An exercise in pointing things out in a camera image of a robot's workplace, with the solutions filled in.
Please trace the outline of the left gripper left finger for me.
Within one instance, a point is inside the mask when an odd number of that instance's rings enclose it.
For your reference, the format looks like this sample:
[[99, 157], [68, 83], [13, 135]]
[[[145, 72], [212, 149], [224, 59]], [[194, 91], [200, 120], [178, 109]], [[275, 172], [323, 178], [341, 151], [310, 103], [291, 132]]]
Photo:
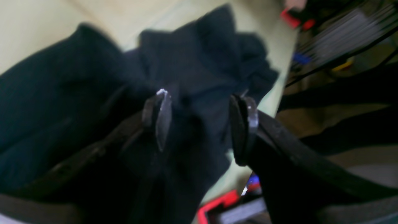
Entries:
[[10, 194], [1, 194], [3, 224], [83, 224], [84, 213], [70, 203], [42, 203], [41, 200], [60, 193], [65, 187], [94, 167], [105, 163], [135, 144], [141, 137], [156, 143], [148, 175], [159, 172], [160, 160], [172, 120], [172, 99], [160, 89], [145, 101], [138, 113], [122, 121], [108, 136], [60, 162], [43, 177]]

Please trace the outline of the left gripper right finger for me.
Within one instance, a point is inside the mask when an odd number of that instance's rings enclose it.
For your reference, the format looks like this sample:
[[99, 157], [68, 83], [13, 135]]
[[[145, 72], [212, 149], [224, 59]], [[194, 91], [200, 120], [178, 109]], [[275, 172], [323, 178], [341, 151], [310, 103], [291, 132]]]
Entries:
[[258, 111], [253, 98], [231, 95], [229, 114], [235, 162], [259, 177], [272, 223], [397, 223], [397, 189], [323, 158]]

